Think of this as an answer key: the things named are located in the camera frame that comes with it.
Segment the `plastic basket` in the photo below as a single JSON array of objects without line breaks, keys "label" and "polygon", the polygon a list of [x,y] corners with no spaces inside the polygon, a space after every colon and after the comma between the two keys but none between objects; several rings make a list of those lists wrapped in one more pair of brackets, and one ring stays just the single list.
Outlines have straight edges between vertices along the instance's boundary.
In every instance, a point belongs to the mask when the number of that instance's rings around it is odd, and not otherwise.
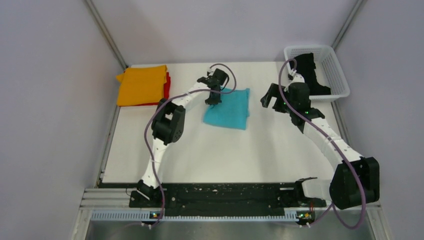
[{"label": "plastic basket", "polygon": [[[284,48],[285,59],[309,53],[313,53],[318,83],[331,88],[331,95],[311,95],[309,98],[311,100],[334,101],[349,96],[351,90],[332,47],[327,45],[298,45]],[[287,64],[287,68],[291,72],[290,64]]]}]

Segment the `orange folded cloth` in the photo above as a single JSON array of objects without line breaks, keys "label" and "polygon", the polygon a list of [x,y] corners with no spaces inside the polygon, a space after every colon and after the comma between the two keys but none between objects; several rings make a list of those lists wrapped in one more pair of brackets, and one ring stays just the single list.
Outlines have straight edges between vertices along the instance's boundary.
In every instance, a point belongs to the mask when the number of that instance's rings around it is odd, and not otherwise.
[{"label": "orange folded cloth", "polygon": [[116,76],[120,82],[116,104],[120,107],[158,103],[164,97],[167,66],[127,68]]}]

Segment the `teal cloth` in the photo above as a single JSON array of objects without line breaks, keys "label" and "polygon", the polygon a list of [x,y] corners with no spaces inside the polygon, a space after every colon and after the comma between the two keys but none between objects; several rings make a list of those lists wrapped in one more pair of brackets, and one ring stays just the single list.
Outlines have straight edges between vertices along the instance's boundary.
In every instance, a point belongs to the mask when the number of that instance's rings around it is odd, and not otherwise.
[{"label": "teal cloth", "polygon": [[249,88],[222,94],[221,103],[207,108],[203,122],[217,127],[246,130],[249,117],[249,94]]}]

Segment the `gray wall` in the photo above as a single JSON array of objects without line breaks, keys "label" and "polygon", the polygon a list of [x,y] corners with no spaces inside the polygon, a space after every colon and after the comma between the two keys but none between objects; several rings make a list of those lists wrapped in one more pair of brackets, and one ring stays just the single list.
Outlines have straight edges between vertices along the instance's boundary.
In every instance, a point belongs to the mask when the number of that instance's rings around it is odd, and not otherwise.
[{"label": "gray wall", "polygon": [[82,1],[0,1],[0,239],[71,237],[119,71]]},{"label": "gray wall", "polygon": [[331,45],[356,0],[93,0],[127,64],[284,59]]},{"label": "gray wall", "polygon": [[424,1],[368,1],[337,51],[353,145],[381,167],[381,204],[396,239],[424,222]]}]

